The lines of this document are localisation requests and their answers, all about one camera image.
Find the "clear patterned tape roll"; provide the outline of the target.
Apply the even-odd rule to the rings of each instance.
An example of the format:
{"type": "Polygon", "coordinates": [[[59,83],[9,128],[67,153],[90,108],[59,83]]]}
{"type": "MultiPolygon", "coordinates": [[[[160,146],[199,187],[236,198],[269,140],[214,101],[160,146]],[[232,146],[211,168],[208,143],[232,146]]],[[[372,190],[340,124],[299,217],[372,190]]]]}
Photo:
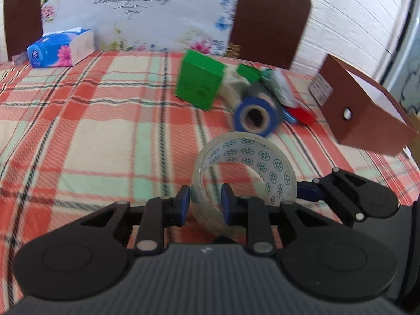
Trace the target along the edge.
{"type": "Polygon", "coordinates": [[[243,235],[222,215],[221,187],[237,196],[259,197],[269,206],[295,201],[298,182],[290,159],[271,141],[248,132],[229,132],[209,141],[194,164],[191,200],[197,222],[214,235],[243,235]]]}

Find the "brown cardboard storage box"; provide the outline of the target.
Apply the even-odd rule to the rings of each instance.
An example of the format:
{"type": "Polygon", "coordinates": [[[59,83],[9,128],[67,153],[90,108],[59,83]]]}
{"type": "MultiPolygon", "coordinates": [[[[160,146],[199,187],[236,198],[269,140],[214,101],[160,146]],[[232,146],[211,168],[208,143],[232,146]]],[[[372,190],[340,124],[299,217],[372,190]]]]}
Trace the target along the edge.
{"type": "Polygon", "coordinates": [[[342,145],[396,156],[417,135],[384,87],[334,55],[326,55],[308,90],[342,145]]]}

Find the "small green box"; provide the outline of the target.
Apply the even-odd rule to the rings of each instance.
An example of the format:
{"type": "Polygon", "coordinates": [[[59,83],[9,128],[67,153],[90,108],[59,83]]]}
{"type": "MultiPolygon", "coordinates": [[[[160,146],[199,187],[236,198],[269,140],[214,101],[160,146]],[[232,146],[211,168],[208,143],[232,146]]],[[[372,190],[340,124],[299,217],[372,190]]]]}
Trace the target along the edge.
{"type": "Polygon", "coordinates": [[[240,63],[237,66],[236,72],[238,73],[238,75],[244,77],[250,83],[259,82],[262,77],[262,72],[257,67],[253,67],[243,63],[240,63]]]}

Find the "green white snack packet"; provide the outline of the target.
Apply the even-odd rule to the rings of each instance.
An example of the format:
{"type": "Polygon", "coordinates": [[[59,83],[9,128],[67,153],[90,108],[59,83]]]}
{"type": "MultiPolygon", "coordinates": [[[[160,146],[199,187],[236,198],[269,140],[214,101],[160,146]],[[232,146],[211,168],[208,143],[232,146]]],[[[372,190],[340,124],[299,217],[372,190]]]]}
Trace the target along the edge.
{"type": "Polygon", "coordinates": [[[296,107],[291,87],[280,68],[270,69],[266,67],[262,70],[261,77],[265,86],[273,93],[280,104],[286,107],[296,107]]]}

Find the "red tape roll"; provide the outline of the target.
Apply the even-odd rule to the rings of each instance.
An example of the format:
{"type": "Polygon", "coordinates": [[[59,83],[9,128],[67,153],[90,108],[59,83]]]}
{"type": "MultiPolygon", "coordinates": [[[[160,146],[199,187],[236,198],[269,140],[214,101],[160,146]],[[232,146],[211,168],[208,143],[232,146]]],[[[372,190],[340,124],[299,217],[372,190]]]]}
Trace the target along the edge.
{"type": "Polygon", "coordinates": [[[306,126],[310,126],[316,122],[316,114],[307,108],[296,107],[296,108],[287,108],[291,116],[293,116],[298,122],[306,126]]]}

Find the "dark brown headboard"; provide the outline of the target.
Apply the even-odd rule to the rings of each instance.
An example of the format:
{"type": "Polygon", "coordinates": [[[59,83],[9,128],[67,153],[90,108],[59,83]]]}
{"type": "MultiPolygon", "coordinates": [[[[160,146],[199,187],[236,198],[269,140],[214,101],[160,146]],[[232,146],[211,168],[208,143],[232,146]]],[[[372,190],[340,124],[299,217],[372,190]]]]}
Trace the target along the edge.
{"type": "MultiPolygon", "coordinates": [[[[310,0],[239,0],[228,55],[290,68],[310,9],[310,0]]],[[[41,34],[41,0],[1,0],[1,62],[41,34]]]]}

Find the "blue tape roll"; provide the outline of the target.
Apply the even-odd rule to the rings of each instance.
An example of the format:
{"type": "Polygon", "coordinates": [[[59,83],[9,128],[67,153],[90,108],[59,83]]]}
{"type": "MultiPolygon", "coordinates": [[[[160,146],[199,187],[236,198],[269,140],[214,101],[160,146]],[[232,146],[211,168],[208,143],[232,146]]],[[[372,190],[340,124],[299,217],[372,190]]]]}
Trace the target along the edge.
{"type": "Polygon", "coordinates": [[[283,106],[261,82],[254,82],[240,93],[234,107],[233,129],[267,137],[283,122],[283,106]]]}

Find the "floral plastic-wrapped pillow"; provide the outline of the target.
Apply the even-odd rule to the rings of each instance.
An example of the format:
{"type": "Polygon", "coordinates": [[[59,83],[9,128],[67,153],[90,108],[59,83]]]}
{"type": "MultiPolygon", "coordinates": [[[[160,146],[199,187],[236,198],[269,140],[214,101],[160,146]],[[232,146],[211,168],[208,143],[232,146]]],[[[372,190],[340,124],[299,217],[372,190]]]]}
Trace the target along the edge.
{"type": "Polygon", "coordinates": [[[91,29],[98,50],[224,55],[238,0],[41,0],[44,33],[91,29]]]}

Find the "cotton swab pack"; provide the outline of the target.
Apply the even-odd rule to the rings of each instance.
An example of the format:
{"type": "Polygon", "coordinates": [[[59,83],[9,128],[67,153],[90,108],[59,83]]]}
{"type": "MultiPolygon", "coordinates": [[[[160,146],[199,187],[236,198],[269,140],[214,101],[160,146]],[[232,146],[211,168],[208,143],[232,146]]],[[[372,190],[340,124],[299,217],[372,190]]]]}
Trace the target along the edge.
{"type": "Polygon", "coordinates": [[[250,85],[251,83],[245,77],[239,75],[231,68],[224,73],[218,95],[223,100],[228,111],[235,111],[242,101],[244,92],[250,85]]]}

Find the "blue tissue pack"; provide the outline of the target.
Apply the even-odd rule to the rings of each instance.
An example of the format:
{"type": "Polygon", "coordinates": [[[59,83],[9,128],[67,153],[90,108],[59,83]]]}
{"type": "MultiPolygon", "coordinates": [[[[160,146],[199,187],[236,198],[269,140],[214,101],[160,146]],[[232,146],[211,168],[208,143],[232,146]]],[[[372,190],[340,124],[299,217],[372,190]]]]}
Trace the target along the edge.
{"type": "Polygon", "coordinates": [[[26,49],[32,67],[73,67],[94,51],[94,31],[83,28],[47,33],[26,49]]]}

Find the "large green box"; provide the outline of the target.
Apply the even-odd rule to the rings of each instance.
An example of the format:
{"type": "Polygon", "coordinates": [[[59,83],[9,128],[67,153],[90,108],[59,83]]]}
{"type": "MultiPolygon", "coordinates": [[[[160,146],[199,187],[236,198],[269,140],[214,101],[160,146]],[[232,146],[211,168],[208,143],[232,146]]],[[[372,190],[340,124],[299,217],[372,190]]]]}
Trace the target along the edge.
{"type": "Polygon", "coordinates": [[[218,94],[226,66],[203,53],[188,50],[182,58],[175,95],[208,111],[218,94]]]}

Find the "plaid bed sheet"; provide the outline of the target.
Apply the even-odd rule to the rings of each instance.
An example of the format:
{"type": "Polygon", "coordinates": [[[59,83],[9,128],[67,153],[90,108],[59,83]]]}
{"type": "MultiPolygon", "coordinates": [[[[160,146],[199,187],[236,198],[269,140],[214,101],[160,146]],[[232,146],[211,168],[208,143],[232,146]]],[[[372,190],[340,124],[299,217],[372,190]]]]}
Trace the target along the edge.
{"type": "MultiPolygon", "coordinates": [[[[191,185],[203,146],[231,131],[221,99],[203,111],[175,96],[182,54],[93,53],[74,67],[1,64],[1,314],[21,297],[11,271],[20,247],[115,201],[143,205],[191,185]]],[[[390,187],[402,205],[419,196],[419,169],[403,153],[339,145],[308,92],[311,76],[283,71],[317,116],[268,139],[297,179],[334,166],[390,187]]]]}

